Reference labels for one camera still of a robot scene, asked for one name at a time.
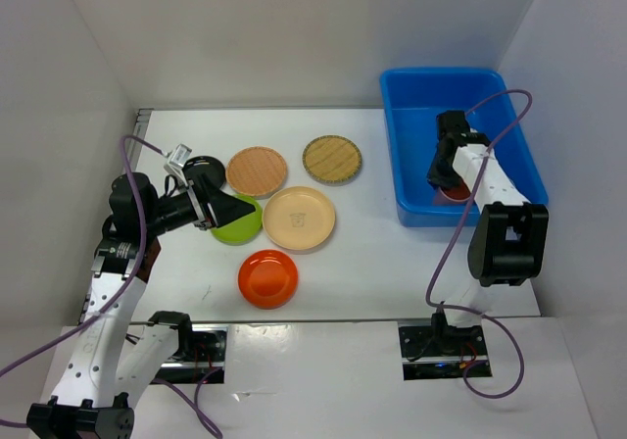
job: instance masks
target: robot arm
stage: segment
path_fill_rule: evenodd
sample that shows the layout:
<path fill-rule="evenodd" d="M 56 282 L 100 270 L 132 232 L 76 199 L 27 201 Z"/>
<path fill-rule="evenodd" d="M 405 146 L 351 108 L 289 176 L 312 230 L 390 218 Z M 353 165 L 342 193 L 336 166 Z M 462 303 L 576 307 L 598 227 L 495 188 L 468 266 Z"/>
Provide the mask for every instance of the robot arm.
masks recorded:
<path fill-rule="evenodd" d="M 464 111 L 447 111 L 437 118 L 438 146 L 427 180 L 433 187 L 473 189 L 488 153 L 488 137 L 470 128 Z M 487 312 L 495 300 L 494 284 L 521 285 L 540 273 L 549 212 L 530 204 L 507 177 L 494 151 L 479 183 L 474 201 L 480 218 L 468 247 L 468 268 L 479 284 L 461 284 L 451 305 Z M 450 324 L 471 322 L 463 312 L 453 312 Z"/>
<path fill-rule="evenodd" d="M 133 408 L 162 363 L 192 349 L 189 316 L 157 312 L 119 367 L 132 314 L 161 250 L 157 237 L 187 223 L 200 229 L 223 226 L 255 210 L 217 189 L 202 167 L 184 165 L 189 152 L 179 145 L 167 157 L 165 168 L 177 178 L 178 195 L 158 198 L 145 174 L 133 174 L 146 216 L 148 250 L 137 276 L 116 303 L 100 314 L 126 283 L 140 241 L 139 217 L 128 179 L 123 175 L 113 182 L 109 198 L 112 214 L 103 225 L 103 238 L 95 251 L 86 313 L 87 318 L 99 317 L 79 334 L 50 401 L 33 404 L 28 412 L 26 423 L 40 438 L 128 438 L 134 423 Z"/>

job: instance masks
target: orange plate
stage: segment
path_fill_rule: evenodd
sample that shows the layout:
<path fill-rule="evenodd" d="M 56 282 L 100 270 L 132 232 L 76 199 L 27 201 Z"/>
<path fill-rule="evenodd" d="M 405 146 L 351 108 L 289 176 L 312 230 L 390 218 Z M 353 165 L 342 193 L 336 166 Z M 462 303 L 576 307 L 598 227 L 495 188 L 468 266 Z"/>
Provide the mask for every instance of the orange plate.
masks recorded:
<path fill-rule="evenodd" d="M 285 253 L 261 250 L 248 257 L 237 280 L 240 292 L 255 307 L 276 309 L 294 295 L 298 270 Z"/>

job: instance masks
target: blue tray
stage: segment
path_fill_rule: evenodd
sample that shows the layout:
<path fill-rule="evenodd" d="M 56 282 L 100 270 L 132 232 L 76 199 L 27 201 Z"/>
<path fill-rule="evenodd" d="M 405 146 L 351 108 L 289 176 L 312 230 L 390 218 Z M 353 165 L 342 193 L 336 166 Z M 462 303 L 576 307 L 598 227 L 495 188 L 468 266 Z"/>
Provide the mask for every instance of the blue tray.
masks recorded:
<path fill-rule="evenodd" d="M 416 68 L 390 70 L 381 76 L 388 145 L 399 219 L 404 226 L 456 226 L 463 206 L 434 206 L 435 191 L 426 180 L 437 143 L 436 116 L 450 109 L 467 110 L 506 89 L 491 70 Z M 504 95 L 468 117 L 470 126 L 494 138 L 516 117 Z M 542 184 L 520 127 L 495 149 L 501 167 L 530 202 L 547 204 Z M 472 209 L 467 225 L 475 225 Z"/>

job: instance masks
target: beige plate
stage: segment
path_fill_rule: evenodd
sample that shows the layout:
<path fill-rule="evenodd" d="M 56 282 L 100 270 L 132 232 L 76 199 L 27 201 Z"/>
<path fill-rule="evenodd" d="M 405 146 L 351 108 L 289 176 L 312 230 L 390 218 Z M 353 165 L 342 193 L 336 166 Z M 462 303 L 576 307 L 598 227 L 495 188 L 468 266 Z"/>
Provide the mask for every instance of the beige plate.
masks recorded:
<path fill-rule="evenodd" d="M 309 250 L 319 245 L 334 225 L 333 204 L 310 187 L 288 187 L 274 194 L 265 205 L 265 233 L 288 250 Z"/>

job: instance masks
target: green plate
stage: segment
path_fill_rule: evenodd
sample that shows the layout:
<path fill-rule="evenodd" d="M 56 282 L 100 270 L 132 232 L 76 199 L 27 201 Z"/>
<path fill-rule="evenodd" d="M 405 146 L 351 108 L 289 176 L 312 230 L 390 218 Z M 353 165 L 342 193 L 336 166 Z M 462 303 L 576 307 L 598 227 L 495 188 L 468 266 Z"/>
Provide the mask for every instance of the green plate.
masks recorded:
<path fill-rule="evenodd" d="M 254 205 L 255 211 L 241 219 L 232 221 L 229 225 L 212 228 L 212 235 L 216 240 L 229 245 L 245 243 L 262 229 L 262 206 L 259 205 L 259 202 L 242 194 L 235 194 L 235 197 Z"/>

